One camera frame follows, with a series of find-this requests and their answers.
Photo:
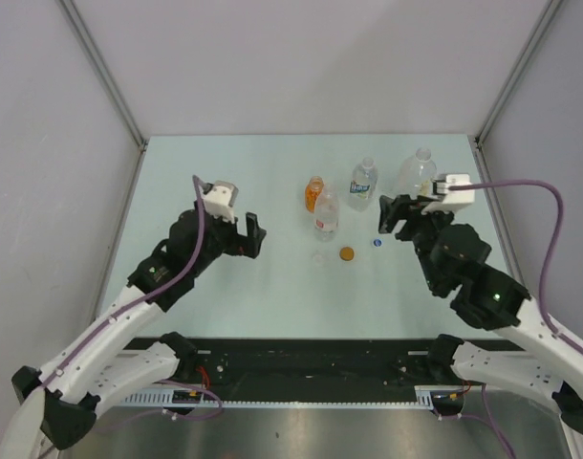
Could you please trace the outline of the large clear bottle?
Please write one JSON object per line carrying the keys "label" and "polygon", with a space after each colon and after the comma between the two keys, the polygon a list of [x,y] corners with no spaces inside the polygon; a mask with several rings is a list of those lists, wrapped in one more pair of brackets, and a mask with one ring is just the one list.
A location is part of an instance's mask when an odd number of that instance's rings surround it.
{"label": "large clear bottle", "polygon": [[431,150],[419,148],[399,169],[397,194],[408,194],[411,197],[428,196],[436,175],[437,166],[432,159]]}

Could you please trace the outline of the clear bottle blue cap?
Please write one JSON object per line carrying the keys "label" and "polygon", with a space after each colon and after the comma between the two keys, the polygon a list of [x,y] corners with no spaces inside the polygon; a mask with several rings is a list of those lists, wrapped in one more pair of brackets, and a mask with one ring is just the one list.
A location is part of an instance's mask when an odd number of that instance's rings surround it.
{"label": "clear bottle blue cap", "polygon": [[353,169],[348,191],[348,204],[363,211],[372,202],[378,182],[378,169],[373,158],[366,157]]}

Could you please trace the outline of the orange bottle cap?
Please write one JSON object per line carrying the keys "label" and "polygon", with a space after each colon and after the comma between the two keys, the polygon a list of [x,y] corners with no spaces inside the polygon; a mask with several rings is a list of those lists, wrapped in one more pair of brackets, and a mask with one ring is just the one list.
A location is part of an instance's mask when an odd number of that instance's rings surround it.
{"label": "orange bottle cap", "polygon": [[355,258],[355,251],[351,247],[343,247],[339,251],[339,257],[343,261],[352,261]]}

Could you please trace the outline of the white ribbed bottle cap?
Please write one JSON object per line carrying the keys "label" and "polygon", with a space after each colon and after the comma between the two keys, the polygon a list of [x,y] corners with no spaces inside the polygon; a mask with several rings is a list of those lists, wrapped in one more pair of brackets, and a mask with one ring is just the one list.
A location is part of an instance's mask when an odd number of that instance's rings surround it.
{"label": "white ribbed bottle cap", "polygon": [[316,251],[312,255],[312,261],[316,266],[324,266],[328,260],[329,257],[320,251]]}

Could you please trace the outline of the small clear bottle white cap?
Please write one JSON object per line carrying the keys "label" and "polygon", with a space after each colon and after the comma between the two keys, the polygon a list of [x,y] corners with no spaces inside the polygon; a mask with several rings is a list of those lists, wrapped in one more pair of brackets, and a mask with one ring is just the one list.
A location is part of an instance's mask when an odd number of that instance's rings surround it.
{"label": "small clear bottle white cap", "polygon": [[313,227],[317,238],[323,242],[335,238],[339,223],[339,200],[331,184],[323,187],[316,199]]}

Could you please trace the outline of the orange juice bottle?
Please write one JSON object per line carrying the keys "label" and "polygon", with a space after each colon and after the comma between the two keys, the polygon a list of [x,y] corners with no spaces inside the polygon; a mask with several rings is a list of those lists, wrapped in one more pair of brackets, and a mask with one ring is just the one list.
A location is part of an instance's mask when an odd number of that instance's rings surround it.
{"label": "orange juice bottle", "polygon": [[316,200],[324,187],[324,181],[320,176],[313,176],[305,187],[305,207],[308,212],[314,213]]}

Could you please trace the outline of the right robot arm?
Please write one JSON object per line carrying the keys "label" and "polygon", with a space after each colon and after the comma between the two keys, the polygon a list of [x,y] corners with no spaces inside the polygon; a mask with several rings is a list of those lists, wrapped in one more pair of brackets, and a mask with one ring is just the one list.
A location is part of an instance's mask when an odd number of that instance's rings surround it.
{"label": "right robot arm", "polygon": [[530,353],[533,362],[498,358],[463,339],[441,335],[426,371],[436,383],[454,378],[494,384],[533,400],[583,435],[583,339],[565,327],[529,290],[486,262],[491,247],[456,213],[475,201],[473,190],[378,199],[381,234],[410,242],[432,295],[472,328],[493,332]]}

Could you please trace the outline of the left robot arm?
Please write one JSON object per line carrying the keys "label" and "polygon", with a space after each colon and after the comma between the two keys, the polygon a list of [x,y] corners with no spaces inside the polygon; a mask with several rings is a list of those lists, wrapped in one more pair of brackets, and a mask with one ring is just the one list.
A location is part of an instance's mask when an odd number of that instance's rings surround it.
{"label": "left robot arm", "polygon": [[153,383],[183,383],[197,374],[198,349],[176,332],[162,335],[133,358],[118,354],[144,327],[162,317],[221,255],[256,258],[267,235],[255,214],[247,232],[198,209],[183,212],[128,277],[118,298],[69,347],[38,368],[11,379],[19,409],[0,445],[0,458],[39,458],[49,440],[68,449],[111,407]]}

